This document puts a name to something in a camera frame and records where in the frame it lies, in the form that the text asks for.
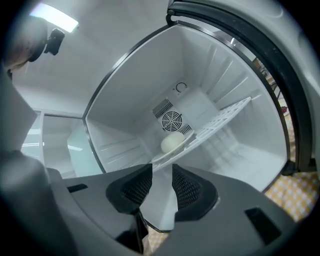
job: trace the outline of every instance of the white plastic shelf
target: white plastic shelf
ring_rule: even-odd
[[[195,131],[195,139],[187,143],[183,150],[172,154],[168,158],[163,159],[160,163],[153,164],[153,172],[176,162],[179,158],[185,156],[203,142],[209,139],[212,135],[218,132],[222,127],[228,124],[244,107],[251,101],[251,97],[245,98],[231,106],[222,109],[218,115],[212,120],[203,125],[200,129]]]

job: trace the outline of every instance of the slotted shelf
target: slotted shelf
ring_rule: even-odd
[[[195,131],[195,139],[187,143],[182,151],[179,150],[178,152],[173,153],[162,160],[161,163],[154,163],[153,172],[157,172],[160,169],[176,162],[179,158],[200,146],[203,142],[228,124],[250,101],[251,97],[248,97],[222,109],[214,118]]]

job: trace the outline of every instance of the glass panel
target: glass panel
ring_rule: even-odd
[[[44,165],[63,179],[101,174],[92,153],[82,119],[44,116]]]
[[[41,112],[36,111],[37,117],[30,128],[21,148],[21,152],[28,156],[35,158],[43,163],[42,151],[42,124]]]

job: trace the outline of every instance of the air vent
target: air vent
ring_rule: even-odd
[[[169,109],[171,109],[172,107],[173,107],[172,103],[168,99],[165,98],[163,101],[160,102],[160,104],[158,106],[156,106],[152,110],[152,113],[158,119],[164,113],[166,113]]]
[[[162,117],[162,126],[169,132],[179,130],[182,126],[182,115],[175,111],[165,113]]]
[[[182,133],[183,135],[187,134],[188,132],[190,132],[192,130],[192,128],[190,127],[189,124],[186,124],[185,126],[183,126],[179,132]]]

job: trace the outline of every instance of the circular fan grille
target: circular fan grille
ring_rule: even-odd
[[[177,131],[182,125],[181,114],[169,111],[162,117],[163,128],[169,132]]]

